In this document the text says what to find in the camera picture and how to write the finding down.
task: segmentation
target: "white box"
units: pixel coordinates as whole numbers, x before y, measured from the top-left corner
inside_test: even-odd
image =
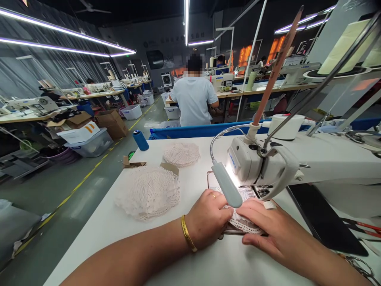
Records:
[[[93,121],[90,121],[88,124],[79,129],[58,132],[57,135],[61,136],[68,143],[75,144],[89,140],[99,131],[99,127]]]
[[[146,105],[153,105],[155,103],[153,95],[150,95],[150,96],[143,95],[143,100],[146,103]]]
[[[140,108],[140,105],[138,105],[138,104],[129,105],[129,106],[123,108],[121,111],[127,120],[138,119],[143,114],[142,109]]]
[[[164,107],[165,112],[167,112],[168,119],[179,119],[180,109],[177,106]]]
[[[162,93],[160,96],[163,99],[165,107],[171,107],[171,105],[166,102],[167,98],[169,97],[169,93]]]

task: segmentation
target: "green floor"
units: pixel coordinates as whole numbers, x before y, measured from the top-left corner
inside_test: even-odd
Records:
[[[135,151],[137,145],[132,131],[141,130],[147,139],[150,128],[167,120],[164,103],[159,95],[156,103],[142,108],[145,113],[133,126],[128,137],[112,151],[97,158],[83,158],[69,166],[53,166],[35,174],[23,183],[6,182],[0,186],[0,198],[16,207],[43,215],[50,213],[67,198],[72,190],[91,172],[105,154],[109,154],[56,215],[41,229],[30,244],[0,274],[1,286],[42,286],[64,253],[90,218],[98,204],[119,176],[123,155]]]

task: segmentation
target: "ceiling fan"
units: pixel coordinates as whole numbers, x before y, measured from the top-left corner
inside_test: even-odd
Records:
[[[80,0],[80,2],[86,7],[86,9],[80,10],[80,11],[76,11],[76,13],[82,13],[82,12],[100,12],[100,13],[111,14],[110,11],[93,9],[93,5],[91,5],[90,3],[86,2],[85,0]]]

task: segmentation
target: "gold bangle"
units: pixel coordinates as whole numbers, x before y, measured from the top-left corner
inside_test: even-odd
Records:
[[[189,236],[189,233],[188,233],[188,229],[187,229],[187,226],[185,224],[185,215],[183,215],[181,217],[181,226],[183,228],[183,233],[184,233],[184,236],[185,236],[185,240],[187,241],[189,247],[191,248],[191,250],[193,252],[196,252],[197,251],[197,248],[195,247],[195,245],[193,244],[193,241],[191,239],[191,237]]]

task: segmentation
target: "smartphone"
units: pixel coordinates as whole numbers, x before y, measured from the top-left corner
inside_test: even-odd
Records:
[[[344,224],[337,213],[314,185],[287,187],[312,235],[329,249],[360,256],[367,250]]]

